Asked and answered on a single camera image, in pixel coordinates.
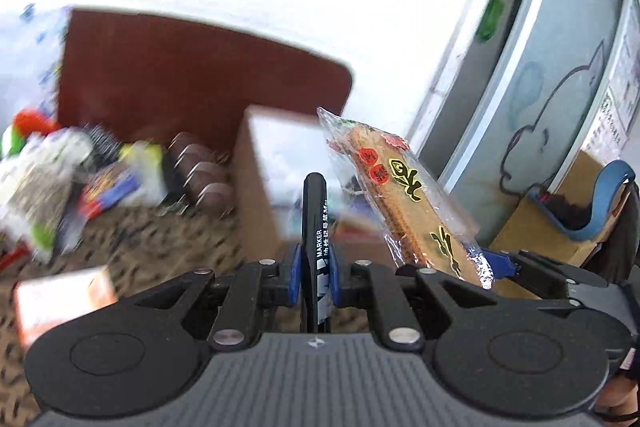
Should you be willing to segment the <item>person's right hand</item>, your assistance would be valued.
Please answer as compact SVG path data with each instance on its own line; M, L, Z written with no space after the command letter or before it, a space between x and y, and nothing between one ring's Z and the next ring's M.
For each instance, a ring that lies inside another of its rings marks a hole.
M639 348L631 348L598 396L594 413L605 426L639 425Z

